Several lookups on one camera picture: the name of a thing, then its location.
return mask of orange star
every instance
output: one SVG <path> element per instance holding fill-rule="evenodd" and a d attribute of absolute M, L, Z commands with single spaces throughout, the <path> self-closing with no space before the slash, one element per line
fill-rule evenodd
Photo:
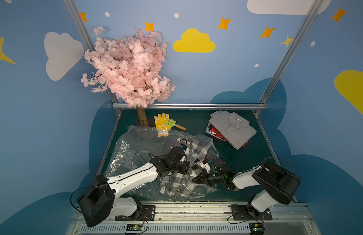
<path fill-rule="evenodd" d="M 227 27 L 228 27 L 230 21 L 231 21 L 231 19 L 225 20 L 224 18 L 221 17 L 221 23 L 220 23 L 220 25 L 218 26 L 217 29 L 227 30 Z"/>
<path fill-rule="evenodd" d="M 341 7 L 340 7 L 339 10 L 337 11 L 337 13 L 331 18 L 331 20 L 336 20 L 336 22 L 338 23 L 341 16 L 346 14 L 346 12 L 347 11 L 341 10 Z"/>
<path fill-rule="evenodd" d="M 152 32 L 154 32 L 153 27 L 154 27 L 154 24 L 155 23 L 149 24 L 148 22 L 145 22 L 145 24 L 146 24 L 146 30 L 145 31 L 152 31 Z"/>
<path fill-rule="evenodd" d="M 80 13 L 80 15 L 81 15 L 82 20 L 87 22 L 86 12 L 82 12 L 82 13 Z"/>
<path fill-rule="evenodd" d="M 270 38 L 270 34 L 273 32 L 273 30 L 275 30 L 276 28 L 272 28 L 269 29 L 268 27 L 265 27 L 264 33 L 260 36 L 260 38 L 262 37 L 267 37 Z"/>

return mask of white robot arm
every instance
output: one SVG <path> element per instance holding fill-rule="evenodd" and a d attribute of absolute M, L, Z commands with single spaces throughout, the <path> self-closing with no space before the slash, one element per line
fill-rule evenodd
<path fill-rule="evenodd" d="M 150 162 L 133 171 L 118 176 L 96 176 L 89 187 L 78 198 L 81 212 L 88 227 L 93 227 L 108 216 L 132 216 L 137 218 L 142 211 L 136 198 L 120 197 L 124 193 L 151 182 L 169 173 L 186 174 L 189 162 L 181 162 L 185 156 L 184 145 L 174 147 L 163 157 L 154 157 Z M 289 204 L 300 185 L 300 179 L 291 172 L 266 161 L 245 172 L 232 173 L 226 163 L 217 160 L 215 171 L 206 170 L 193 179 L 195 183 L 212 185 L 220 182 L 228 190 L 238 191 L 246 187 L 261 185 L 264 190 L 254 195 L 246 206 L 247 218 L 253 219 L 276 203 Z"/>

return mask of metal vent grille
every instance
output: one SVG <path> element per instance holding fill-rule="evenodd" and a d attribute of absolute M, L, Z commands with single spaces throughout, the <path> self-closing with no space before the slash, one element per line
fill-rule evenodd
<path fill-rule="evenodd" d="M 244 225 L 150 225 L 149 232 L 250 232 Z"/>
<path fill-rule="evenodd" d="M 111 224 L 100 224 L 92 228 L 88 228 L 83 225 L 79 234 L 124 234 L 126 224 L 123 225 L 111 225 Z M 149 228 L 146 233 L 250 233 L 249 224 L 242 223 L 236 225 L 228 225 L 224 223 L 215 223 L 212 225 L 199 225 L 199 224 L 149 224 Z"/>
<path fill-rule="evenodd" d="M 117 225 L 97 225 L 94 227 L 87 227 L 86 225 L 82 226 L 80 234 L 99 234 L 102 232 L 105 233 L 122 233 L 125 231 L 125 226 L 117 226 Z"/>

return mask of dark green table surface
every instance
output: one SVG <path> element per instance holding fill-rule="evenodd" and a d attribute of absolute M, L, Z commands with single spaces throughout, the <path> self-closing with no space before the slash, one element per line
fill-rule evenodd
<path fill-rule="evenodd" d="M 215 110 L 159 110 L 159 109 L 146 109 L 146 115 L 151 118 L 159 113 L 170 114 L 170 118 L 177 120 L 177 124 L 187 128 L 188 133 L 192 135 L 203 134 L 210 136 L 205 133 L 208 121 L 210 119 L 210 114 L 215 112 Z M 240 116 L 244 117 L 250 121 L 250 126 L 256 129 L 257 133 L 249 140 L 245 148 L 240 148 L 236 150 L 231 144 L 214 139 L 214 146 L 218 149 L 220 158 L 224 160 L 228 166 L 231 168 L 232 172 L 246 171 L 252 167 L 260 164 L 260 162 L 265 157 L 272 157 L 272 154 L 268 148 L 261 129 L 256 121 L 256 118 L 252 111 L 250 110 L 227 110 L 229 112 L 236 112 Z M 104 163 L 103 171 L 109 164 L 112 156 L 116 141 L 118 138 L 127 131 L 127 127 L 130 125 L 136 125 L 138 120 L 137 111 L 135 109 L 123 110 L 122 116 L 120 118 L 118 128 L 114 134 L 112 144 L 110 146 L 106 161 Z M 248 201 L 251 197 L 260 192 L 262 188 L 260 186 L 252 186 L 245 188 L 238 192 L 231 192 L 225 189 L 222 185 L 219 185 L 218 190 L 208 194 L 205 197 L 201 197 L 196 200 L 203 201 L 236 201 L 244 200 Z"/>

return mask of metal frame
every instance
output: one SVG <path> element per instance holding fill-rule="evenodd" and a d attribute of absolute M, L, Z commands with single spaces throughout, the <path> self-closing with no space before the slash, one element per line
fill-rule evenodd
<path fill-rule="evenodd" d="M 111 143 L 112 143 L 112 140 L 113 140 L 113 136 L 115 135 L 116 129 L 118 128 L 118 124 L 119 124 L 119 120 L 120 120 L 121 114 L 122 114 L 122 110 L 121 109 L 118 109 L 118 118 L 116 119 L 115 125 L 113 127 L 112 132 L 111 132 L 111 136 L 110 136 L 109 142 L 107 144 L 106 150 L 104 151 L 104 155 L 102 157 L 102 160 L 101 160 L 101 162 L 99 164 L 99 167 L 98 167 L 98 170 L 97 170 L 95 176 L 97 176 L 97 175 L 99 175 L 99 174 L 102 173 L 103 165 L 104 165 L 104 162 L 106 161 L 107 154 L 109 153 L 109 149 L 110 149 L 110 146 L 111 146 Z"/>
<path fill-rule="evenodd" d="M 115 109 L 128 109 L 125 103 L 114 103 Z M 265 104 L 150 104 L 146 109 L 265 109 Z"/>
<path fill-rule="evenodd" d="M 270 94 L 272 93 L 274 87 L 276 86 L 277 82 L 279 81 L 280 77 L 282 76 L 283 72 L 285 71 L 288 63 L 292 59 L 293 55 L 295 54 L 298 46 L 300 45 L 301 41 L 303 40 L 304 36 L 306 35 L 308 29 L 311 27 L 315 17 L 317 16 L 317 11 L 320 7 L 320 4 L 323 0 L 315 0 L 311 5 L 307 15 L 303 19 L 299 29 L 297 30 L 294 40 L 290 47 L 288 47 L 286 54 L 283 56 L 281 63 L 279 64 L 275 74 L 273 75 L 272 79 L 270 80 L 267 88 L 265 89 L 261 99 L 259 101 L 258 106 L 255 104 L 177 104 L 177 103 L 170 103 L 170 104 L 163 104 L 166 106 L 162 106 L 160 104 L 151 104 L 148 106 L 148 109 L 161 109 L 161 108 L 173 108 L 173 109 L 255 109 L 255 114 L 259 114 L 261 109 L 265 109 L 265 102 L 269 98 Z M 89 33 L 87 32 L 85 23 L 82 21 L 80 12 L 74 0 L 64 0 L 64 3 L 76 25 L 78 32 L 84 42 L 85 46 L 90 49 L 91 51 L 94 50 L 94 44 L 90 38 Z M 113 107 L 118 108 L 126 108 L 126 104 L 118 103 L 117 97 L 108 89 L 107 90 L 112 103 L 114 104 Z"/>
<path fill-rule="evenodd" d="M 288 47 L 280 65 L 278 66 L 274 76 L 270 80 L 266 90 L 264 91 L 260 101 L 258 104 L 188 104 L 188 103 L 158 103 L 158 104 L 151 104 L 148 105 L 147 109 L 251 109 L 254 110 L 254 114 L 256 120 L 260 126 L 262 134 L 268 144 L 268 147 L 272 153 L 273 157 L 277 157 L 268 136 L 259 120 L 258 114 L 262 109 L 266 108 L 265 102 L 269 98 L 270 94 L 272 93 L 274 87 L 276 86 L 277 82 L 279 81 L 280 77 L 282 76 L 283 72 L 287 68 L 288 63 L 291 61 L 293 55 L 295 54 L 298 46 L 300 45 L 301 41 L 303 40 L 304 36 L 306 35 L 308 29 L 311 27 L 312 22 L 314 21 L 315 17 L 317 16 L 318 8 L 323 0 L 315 0 L 311 5 L 306 17 L 304 18 L 301 26 L 299 27 L 297 33 L 294 36 L 294 40 L 292 44 Z M 77 8 L 76 3 L 74 0 L 64 0 L 64 3 L 76 25 L 76 28 L 82 38 L 83 43 L 85 46 L 90 49 L 94 50 L 94 44 L 90 38 L 89 33 L 87 32 L 85 23 L 82 21 L 80 16 L 80 12 Z M 101 164 L 99 165 L 97 174 L 101 173 L 103 164 L 105 159 L 107 158 L 107 154 L 109 151 L 109 147 L 112 143 L 112 139 L 114 136 L 114 132 L 117 129 L 119 119 L 121 117 L 122 109 L 126 109 L 127 106 L 124 103 L 118 103 L 117 97 L 108 90 L 109 96 L 113 102 L 113 108 L 117 109 L 118 111 L 118 119 L 116 120 L 115 126 L 113 128 L 113 132 L 111 134 L 109 143 L 105 150 L 104 156 L 102 158 Z M 144 205 L 146 204 L 155 204 L 157 206 L 156 210 L 156 220 L 151 222 L 151 226 L 159 225 L 160 223 L 165 223 L 168 225 L 172 224 L 180 224 L 186 225 L 186 223 L 210 223 L 214 225 L 220 225 L 220 223 L 224 223 L 223 226 L 230 226 L 227 224 L 226 219 L 229 215 L 231 215 L 231 210 L 229 209 L 230 204 L 245 204 L 246 202 L 183 202 L 183 201 L 143 201 Z M 273 218 L 275 220 L 267 221 L 266 223 L 294 223 L 300 222 L 304 223 L 306 230 L 309 234 L 313 235 L 320 235 L 320 232 L 308 210 L 308 207 L 305 203 L 291 203 L 289 205 L 282 205 L 278 204 L 274 207 L 270 208 Z M 110 225 L 119 225 L 123 224 L 124 222 L 115 221 L 113 218 L 107 218 L 100 226 L 110 226 Z M 82 214 L 76 212 L 70 228 L 68 230 L 68 235 L 78 235 L 82 227 L 85 226 L 85 221 L 82 217 Z M 147 231 L 148 233 L 162 233 L 162 232 L 155 232 L 155 231 Z"/>
<path fill-rule="evenodd" d="M 185 202 L 185 201 L 142 201 L 144 206 L 156 205 L 154 221 L 149 221 L 147 233 L 240 233 L 246 231 L 243 228 L 233 227 L 227 223 L 227 218 L 231 216 L 231 204 L 247 204 L 244 201 L 226 202 Z M 320 235 L 315 220 L 305 203 L 291 203 L 289 205 L 276 204 L 270 208 L 273 220 L 265 221 L 269 223 L 301 223 L 307 232 L 312 235 Z M 89 229 L 80 212 L 74 214 L 68 229 L 67 235 L 80 234 L 123 234 L 127 223 L 142 223 L 142 221 L 115 221 L 114 217 L 106 218 L 99 225 Z M 240 223 L 239 226 L 246 226 L 248 223 Z"/>
<path fill-rule="evenodd" d="M 287 65 L 290 63 L 292 57 L 294 56 L 296 50 L 298 49 L 301 41 L 303 40 L 303 38 L 305 37 L 305 35 L 307 34 L 307 31 L 309 30 L 309 28 L 311 27 L 312 23 L 314 22 L 316 16 L 317 16 L 317 11 L 321 5 L 321 3 L 323 2 L 323 0 L 315 0 L 310 9 L 307 12 L 307 15 L 305 16 L 305 18 L 303 19 L 299 29 L 297 30 L 295 36 L 294 36 L 294 40 L 292 41 L 291 46 L 289 46 L 289 48 L 287 49 L 285 55 L 282 58 L 281 63 L 279 64 L 276 72 L 274 73 L 272 79 L 270 80 L 267 88 L 265 89 L 263 95 L 261 96 L 261 99 L 259 101 L 259 103 L 261 104 L 265 104 L 265 102 L 268 100 L 270 94 L 272 93 L 274 87 L 276 87 L 276 84 L 278 83 L 279 79 L 281 78 L 282 74 L 284 73 L 284 71 L 287 68 Z M 258 115 L 260 113 L 260 109 L 255 110 L 255 114 Z"/>

